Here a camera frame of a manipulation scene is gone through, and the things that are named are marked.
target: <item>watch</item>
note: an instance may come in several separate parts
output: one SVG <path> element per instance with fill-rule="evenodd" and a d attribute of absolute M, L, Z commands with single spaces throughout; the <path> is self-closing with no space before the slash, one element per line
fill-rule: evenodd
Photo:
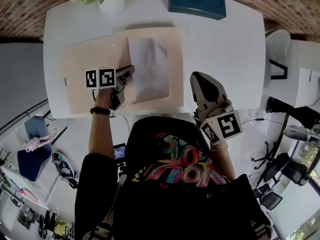
<path fill-rule="evenodd" d="M 93 113 L 110 116 L 111 111 L 109 109 L 107 109 L 107 108 L 102 108 L 102 107 L 96 106 L 96 107 L 93 107 L 93 108 L 90 109 L 90 114 L 92 115 Z"/>

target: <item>small display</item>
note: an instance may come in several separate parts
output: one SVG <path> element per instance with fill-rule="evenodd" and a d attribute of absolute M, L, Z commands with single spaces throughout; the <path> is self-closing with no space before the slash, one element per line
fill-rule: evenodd
<path fill-rule="evenodd" d="M 126 150 L 126 146 L 114 146 L 113 147 L 114 150 L 114 159 L 120 159 L 120 158 L 124 158 L 125 157 L 125 150 Z"/>

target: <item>flower vase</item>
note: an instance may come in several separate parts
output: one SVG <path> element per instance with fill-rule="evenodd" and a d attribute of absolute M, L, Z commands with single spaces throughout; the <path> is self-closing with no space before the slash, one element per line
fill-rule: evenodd
<path fill-rule="evenodd" d="M 125 0 L 103 0 L 98 2 L 100 12 L 106 16 L 112 16 L 121 13 L 125 9 Z"/>

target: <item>person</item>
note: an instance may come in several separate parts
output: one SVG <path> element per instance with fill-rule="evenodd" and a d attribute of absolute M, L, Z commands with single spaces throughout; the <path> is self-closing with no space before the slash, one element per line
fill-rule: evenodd
<path fill-rule="evenodd" d="M 100 90 L 94 107 L 107 112 L 110 100 L 111 91 Z M 236 179 L 225 141 L 209 148 L 191 122 L 140 119 L 127 141 L 126 174 L 117 183 L 107 114 L 92 116 L 75 201 L 75 240 L 271 237 L 247 176 Z"/>
<path fill-rule="evenodd" d="M 293 107 L 276 98 L 270 97 L 267 100 L 265 112 L 267 113 L 287 113 L 289 116 L 297 119 L 305 128 L 311 130 L 315 125 L 319 124 L 320 113 L 314 111 L 310 107 Z"/>

